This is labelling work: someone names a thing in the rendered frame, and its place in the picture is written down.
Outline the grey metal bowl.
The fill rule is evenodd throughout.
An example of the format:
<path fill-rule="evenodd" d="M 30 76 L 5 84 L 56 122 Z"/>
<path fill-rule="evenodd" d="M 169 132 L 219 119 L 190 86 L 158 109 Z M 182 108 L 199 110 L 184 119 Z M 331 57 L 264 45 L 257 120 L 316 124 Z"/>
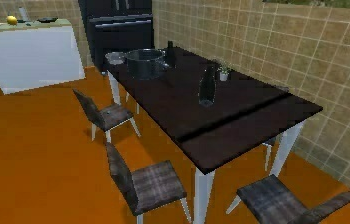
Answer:
<path fill-rule="evenodd" d="M 124 52 L 109 52 L 105 55 L 107 62 L 111 65 L 119 65 L 125 62 Z"/>

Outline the small dark bottle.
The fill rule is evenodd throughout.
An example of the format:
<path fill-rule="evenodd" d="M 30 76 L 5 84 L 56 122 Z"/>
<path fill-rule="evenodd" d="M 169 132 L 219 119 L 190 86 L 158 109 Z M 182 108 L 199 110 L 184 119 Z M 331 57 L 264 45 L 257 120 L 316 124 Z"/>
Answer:
<path fill-rule="evenodd" d="M 168 41 L 167 42 L 166 63 L 171 68 L 175 68 L 176 67 L 176 57 L 175 57 L 175 52 L 174 52 L 174 49 L 173 49 L 173 42 L 172 41 Z"/>

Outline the dark table with white legs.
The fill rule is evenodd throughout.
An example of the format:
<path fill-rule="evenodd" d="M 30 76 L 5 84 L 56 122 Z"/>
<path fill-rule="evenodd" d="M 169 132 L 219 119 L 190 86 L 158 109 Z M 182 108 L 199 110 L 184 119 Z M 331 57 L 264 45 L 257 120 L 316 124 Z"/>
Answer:
<path fill-rule="evenodd" d="M 218 168 L 281 135 L 270 170 L 277 176 L 304 122 L 323 108 L 238 72 L 217 82 L 214 102 L 204 106 L 199 85 L 211 62 L 179 47 L 175 55 L 176 67 L 151 80 L 132 77 L 125 64 L 106 68 L 112 92 L 123 86 L 195 165 L 193 224 L 204 224 Z"/>

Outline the large dark cooking pot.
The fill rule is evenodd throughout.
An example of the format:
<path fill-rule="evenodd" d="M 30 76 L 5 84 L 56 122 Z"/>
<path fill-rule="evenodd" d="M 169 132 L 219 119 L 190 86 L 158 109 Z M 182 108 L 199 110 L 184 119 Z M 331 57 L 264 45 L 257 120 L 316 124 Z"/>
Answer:
<path fill-rule="evenodd" d="M 169 65 L 165 53 L 157 49 L 137 49 L 125 55 L 128 73 L 135 79 L 150 80 L 161 76 Z"/>

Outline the small potted green plant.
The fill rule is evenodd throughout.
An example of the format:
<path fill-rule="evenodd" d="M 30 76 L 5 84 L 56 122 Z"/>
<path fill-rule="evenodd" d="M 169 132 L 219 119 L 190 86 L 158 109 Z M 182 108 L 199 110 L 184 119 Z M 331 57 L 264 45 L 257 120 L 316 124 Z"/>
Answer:
<path fill-rule="evenodd" d="M 223 66 L 221 65 L 219 68 L 218 68 L 218 71 L 219 71 L 219 79 L 221 81 L 226 81 L 228 79 L 228 76 L 231 72 L 231 69 L 227 66 Z"/>

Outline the white kitchen counter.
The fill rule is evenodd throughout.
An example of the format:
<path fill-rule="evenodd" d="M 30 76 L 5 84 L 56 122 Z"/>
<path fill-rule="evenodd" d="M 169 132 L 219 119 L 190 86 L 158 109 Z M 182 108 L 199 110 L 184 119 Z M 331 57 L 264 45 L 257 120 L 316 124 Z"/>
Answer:
<path fill-rule="evenodd" d="M 0 24 L 0 89 L 5 94 L 85 77 L 71 23 Z"/>

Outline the tall dark glass bottle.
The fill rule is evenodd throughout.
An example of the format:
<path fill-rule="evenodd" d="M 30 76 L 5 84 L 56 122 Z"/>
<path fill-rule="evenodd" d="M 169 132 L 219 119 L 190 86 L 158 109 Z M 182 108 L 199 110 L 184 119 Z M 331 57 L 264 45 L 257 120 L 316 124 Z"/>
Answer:
<path fill-rule="evenodd" d="M 215 99 L 215 89 L 215 67 L 208 66 L 199 84 L 199 104 L 204 107 L 211 106 Z"/>

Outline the dark grey wooden chair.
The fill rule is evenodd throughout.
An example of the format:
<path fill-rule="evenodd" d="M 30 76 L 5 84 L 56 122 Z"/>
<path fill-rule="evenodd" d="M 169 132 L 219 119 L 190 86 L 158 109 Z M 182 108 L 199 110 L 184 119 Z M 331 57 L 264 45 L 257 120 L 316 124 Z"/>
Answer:
<path fill-rule="evenodd" d="M 91 122 L 91 140 L 95 139 L 96 131 L 100 129 L 105 133 L 106 140 L 111 142 L 111 130 L 126 122 L 131 123 L 138 137 L 141 136 L 133 113 L 127 108 L 114 103 L 99 109 L 91 97 L 77 89 L 74 89 L 73 93 L 78 99 L 87 119 Z"/>
<path fill-rule="evenodd" d="M 136 224 L 143 224 L 145 213 L 175 201 L 181 203 L 187 221 L 192 222 L 187 192 L 169 160 L 131 171 L 112 143 L 106 144 L 106 153 L 110 176 L 136 217 Z"/>
<path fill-rule="evenodd" d="M 339 193 L 309 209 L 274 174 L 240 187 L 226 213 L 243 202 L 258 224 L 320 224 L 350 203 L 350 191 Z"/>

